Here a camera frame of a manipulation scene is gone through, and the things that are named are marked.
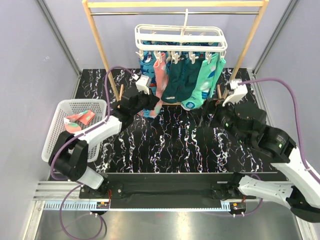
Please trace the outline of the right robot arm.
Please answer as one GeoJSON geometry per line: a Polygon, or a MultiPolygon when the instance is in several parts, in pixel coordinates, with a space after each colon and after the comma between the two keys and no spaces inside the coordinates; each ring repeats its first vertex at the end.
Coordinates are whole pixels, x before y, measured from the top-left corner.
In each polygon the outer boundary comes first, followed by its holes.
{"type": "Polygon", "coordinates": [[[221,127],[253,156],[267,162],[291,182],[289,186],[255,179],[234,172],[226,183],[213,185],[220,200],[240,196],[258,197],[288,208],[295,216],[310,222],[320,221],[320,187],[305,170],[300,150],[283,130],[267,125],[267,113],[252,102],[229,103],[207,99],[203,115],[212,115],[212,127],[221,127]]]}

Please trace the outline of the pink sock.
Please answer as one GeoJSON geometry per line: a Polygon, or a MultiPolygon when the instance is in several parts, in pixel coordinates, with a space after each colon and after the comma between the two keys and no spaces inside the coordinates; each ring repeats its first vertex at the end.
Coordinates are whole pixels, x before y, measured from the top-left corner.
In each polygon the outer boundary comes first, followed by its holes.
{"type": "Polygon", "coordinates": [[[160,57],[155,61],[153,68],[154,68],[155,80],[156,80],[155,96],[159,98],[159,101],[156,103],[154,109],[151,110],[149,114],[149,116],[154,119],[157,117],[157,115],[159,114],[162,108],[162,105],[163,105],[162,95],[168,85],[166,54],[164,52],[162,52],[160,54],[160,57]]]}
{"type": "Polygon", "coordinates": [[[87,126],[96,116],[91,110],[86,110],[63,119],[65,130],[69,133],[75,133],[82,130],[80,124],[87,126]]]}

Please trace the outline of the dark teal sock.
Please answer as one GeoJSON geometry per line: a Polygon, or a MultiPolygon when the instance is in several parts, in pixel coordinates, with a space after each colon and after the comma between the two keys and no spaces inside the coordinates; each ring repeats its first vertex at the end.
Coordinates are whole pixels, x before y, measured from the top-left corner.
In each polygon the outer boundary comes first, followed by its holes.
{"type": "Polygon", "coordinates": [[[187,100],[196,87],[198,75],[202,67],[204,59],[197,58],[195,62],[189,61],[186,65],[186,70],[182,78],[182,83],[180,84],[177,91],[177,101],[182,102],[187,100]]]}
{"type": "Polygon", "coordinates": [[[162,94],[161,100],[165,103],[174,104],[183,100],[183,70],[186,63],[186,56],[182,55],[177,63],[172,63],[168,76],[168,84],[162,94]]]}

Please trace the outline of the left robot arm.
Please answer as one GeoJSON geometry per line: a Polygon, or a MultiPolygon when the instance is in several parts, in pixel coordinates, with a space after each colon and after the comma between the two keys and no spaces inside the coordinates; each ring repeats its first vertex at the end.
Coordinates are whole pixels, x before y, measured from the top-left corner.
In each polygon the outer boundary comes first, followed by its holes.
{"type": "Polygon", "coordinates": [[[64,176],[63,180],[85,185],[95,197],[103,198],[108,193],[108,180],[88,166],[89,151],[128,128],[140,111],[153,110],[159,100],[151,90],[149,93],[137,90],[125,92],[103,120],[77,133],[66,130],[60,133],[48,160],[51,176],[60,180],[54,174],[56,170],[64,176]]]}

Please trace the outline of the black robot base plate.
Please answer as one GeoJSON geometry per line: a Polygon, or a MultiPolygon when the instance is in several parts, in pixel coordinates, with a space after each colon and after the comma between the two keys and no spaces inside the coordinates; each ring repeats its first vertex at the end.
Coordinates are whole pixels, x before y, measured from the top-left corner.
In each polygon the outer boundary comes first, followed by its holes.
{"type": "Polygon", "coordinates": [[[81,199],[110,199],[111,209],[150,211],[204,211],[221,201],[242,200],[228,185],[232,173],[109,173],[102,191],[81,187],[81,199]]]}

